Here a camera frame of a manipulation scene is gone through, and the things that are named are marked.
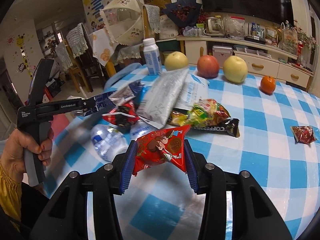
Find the person's left hand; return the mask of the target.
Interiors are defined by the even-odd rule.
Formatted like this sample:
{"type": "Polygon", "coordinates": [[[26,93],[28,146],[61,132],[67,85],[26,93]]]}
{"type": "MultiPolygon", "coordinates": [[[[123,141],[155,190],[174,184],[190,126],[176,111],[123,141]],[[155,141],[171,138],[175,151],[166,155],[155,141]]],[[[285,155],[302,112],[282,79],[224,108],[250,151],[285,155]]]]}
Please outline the person's left hand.
{"type": "Polygon", "coordinates": [[[46,140],[40,145],[28,133],[15,129],[5,143],[1,156],[1,166],[6,174],[16,183],[21,183],[26,172],[23,150],[35,153],[44,166],[51,162],[54,132],[50,128],[46,140]]]}

